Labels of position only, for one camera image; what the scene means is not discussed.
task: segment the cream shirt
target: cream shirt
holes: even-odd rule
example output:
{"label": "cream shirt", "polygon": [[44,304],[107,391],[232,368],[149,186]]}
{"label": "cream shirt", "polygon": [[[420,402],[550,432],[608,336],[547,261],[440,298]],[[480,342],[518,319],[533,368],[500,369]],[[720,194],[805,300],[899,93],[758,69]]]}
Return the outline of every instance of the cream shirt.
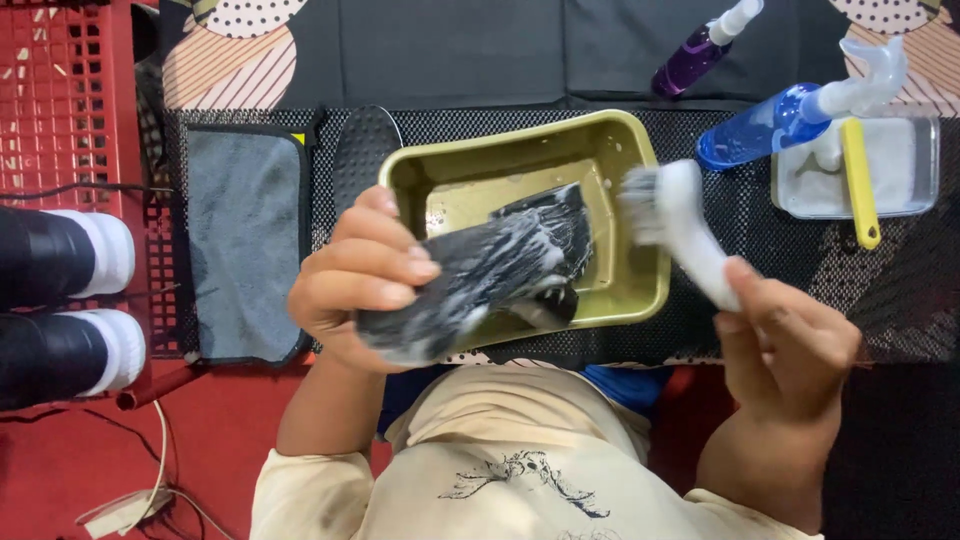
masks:
{"label": "cream shirt", "polygon": [[250,538],[809,538],[705,490],[681,498],[644,466],[648,429],[571,373],[461,367],[391,426],[376,481],[360,454],[270,451]]}

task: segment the blue spray bottle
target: blue spray bottle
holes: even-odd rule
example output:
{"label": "blue spray bottle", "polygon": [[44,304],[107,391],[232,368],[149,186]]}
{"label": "blue spray bottle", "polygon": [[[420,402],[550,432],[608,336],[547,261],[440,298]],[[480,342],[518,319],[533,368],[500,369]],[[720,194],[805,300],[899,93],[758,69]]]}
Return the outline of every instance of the blue spray bottle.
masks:
{"label": "blue spray bottle", "polygon": [[906,79],[902,37],[894,37],[885,46],[863,45],[846,38],[840,41],[840,48],[866,61],[870,74],[825,86],[793,85],[741,112],[701,135],[697,142],[700,164],[711,171],[722,171],[769,156],[817,138],[834,118],[865,115],[868,109],[897,96]]}

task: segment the finger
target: finger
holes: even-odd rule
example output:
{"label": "finger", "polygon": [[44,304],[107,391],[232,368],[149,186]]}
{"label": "finger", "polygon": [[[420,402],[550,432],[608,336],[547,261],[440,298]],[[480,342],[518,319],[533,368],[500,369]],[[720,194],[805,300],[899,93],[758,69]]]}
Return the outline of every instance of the finger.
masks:
{"label": "finger", "polygon": [[743,316],[726,311],[713,318],[724,358],[731,395],[742,404],[770,404],[778,398],[777,382],[763,361],[754,327]]}
{"label": "finger", "polygon": [[440,275],[432,260],[411,257],[387,245],[365,238],[348,238],[330,244],[305,261],[302,271],[341,270],[376,276],[391,282],[423,285]]}
{"label": "finger", "polygon": [[330,243],[347,238],[366,238],[407,253],[417,245],[417,239],[400,222],[367,207],[347,209],[333,229]]}
{"label": "finger", "polygon": [[743,258],[728,258],[724,265],[724,274],[744,312],[751,319],[754,319],[757,312],[769,309],[769,304],[776,301],[796,311],[816,328],[830,328],[840,321],[846,321],[843,313],[817,302],[800,289],[777,280],[763,279]]}
{"label": "finger", "polygon": [[290,290],[298,322],[322,318],[330,311],[352,309],[392,310],[413,304],[413,287],[343,270],[326,270],[301,276]]}
{"label": "finger", "polygon": [[374,209],[381,213],[387,214],[390,217],[397,217],[400,215],[400,211],[396,207],[396,197],[394,196],[393,191],[382,185],[375,185],[366,189],[360,194],[359,197],[357,197],[357,200],[353,203],[353,205],[356,207]]}

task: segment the yellow handle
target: yellow handle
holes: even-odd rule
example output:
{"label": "yellow handle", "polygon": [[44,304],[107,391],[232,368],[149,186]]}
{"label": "yellow handle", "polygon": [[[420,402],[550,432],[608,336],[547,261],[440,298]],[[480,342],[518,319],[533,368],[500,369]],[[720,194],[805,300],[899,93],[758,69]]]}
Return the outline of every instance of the yellow handle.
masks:
{"label": "yellow handle", "polygon": [[840,126],[844,163],[847,166],[847,186],[853,206],[853,226],[856,241],[868,250],[880,243],[880,222],[876,219],[874,189],[870,185],[870,166],[863,144],[863,124],[849,118]]}

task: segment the polka dot pattern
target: polka dot pattern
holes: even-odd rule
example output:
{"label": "polka dot pattern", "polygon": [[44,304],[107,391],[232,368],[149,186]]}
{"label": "polka dot pattern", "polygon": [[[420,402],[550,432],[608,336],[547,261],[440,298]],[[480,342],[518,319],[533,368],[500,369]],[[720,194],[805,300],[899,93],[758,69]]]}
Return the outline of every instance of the polka dot pattern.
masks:
{"label": "polka dot pattern", "polygon": [[868,30],[896,36],[936,18],[940,0],[830,0],[847,18]]}
{"label": "polka dot pattern", "polygon": [[286,24],[306,0],[221,0],[206,28],[224,37],[259,37]]}

